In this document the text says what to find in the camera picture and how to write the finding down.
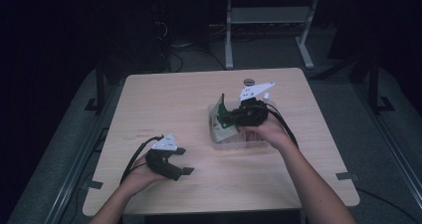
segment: wooden table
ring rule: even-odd
[[[84,213],[92,216],[117,188],[137,148],[152,136],[172,132],[182,156],[170,162],[195,170],[178,181],[154,183],[131,199],[125,214],[203,213],[301,208],[280,154],[271,147],[215,150],[207,107],[224,93],[236,101],[243,81],[276,82],[271,100],[295,134],[304,156],[347,206],[359,197],[326,126],[308,82],[299,69],[136,75],[127,78]]]

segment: dark wall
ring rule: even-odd
[[[4,223],[95,61],[77,3],[1,0],[0,5]]]
[[[422,0],[350,0],[329,56],[345,59],[374,50],[422,115]]]

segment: transparent plastic box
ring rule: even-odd
[[[275,107],[274,102],[267,101],[268,104]],[[227,102],[224,103],[227,111],[232,111],[237,109],[240,105],[240,102]],[[213,115],[212,111],[214,110],[216,104],[208,106],[208,121],[209,121],[209,132],[210,138],[213,141],[212,146],[216,150],[226,150],[226,149],[238,149],[238,148],[252,148],[252,147],[267,147],[270,144],[262,140],[256,133],[251,131],[237,131],[236,134],[227,137],[220,141],[215,141],[213,138]]]

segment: dark background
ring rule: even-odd
[[[421,4],[320,0],[314,25],[337,26],[333,58],[347,58],[377,41],[381,67],[422,113]],[[154,39],[161,32],[155,22],[168,23],[174,38],[187,35],[206,48],[208,23],[224,23],[225,6],[225,0],[0,0],[5,95],[0,222],[7,221],[79,85],[98,61],[112,82],[128,74],[162,72],[159,53],[171,41]]]

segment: metal stand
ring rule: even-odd
[[[369,42],[369,44],[362,52],[338,63],[337,65],[326,70],[325,72],[322,72],[321,74],[310,77],[309,79],[323,80],[340,71],[341,69],[354,64],[354,67],[348,78],[353,83],[361,83],[364,80],[364,77],[369,73],[368,103],[372,110],[376,114],[379,114],[379,112],[394,111],[394,107],[387,97],[381,97],[381,100],[384,103],[383,106],[378,105],[379,65],[376,57],[377,48],[378,43],[373,41]]]
[[[99,61],[96,66],[97,75],[97,105],[94,103],[96,99],[90,99],[85,107],[85,111],[96,111],[99,114],[105,105],[105,77],[103,73],[102,62]]]
[[[317,1],[313,0],[311,7],[248,7],[234,8],[232,0],[227,0],[227,24],[226,24],[226,69],[233,69],[233,54],[231,29],[232,24],[248,24],[248,23],[304,23],[305,27],[302,34],[296,37],[298,48],[301,52],[305,66],[308,69],[314,67],[313,61],[308,53],[305,45],[308,32],[313,22],[314,13],[317,9]]]

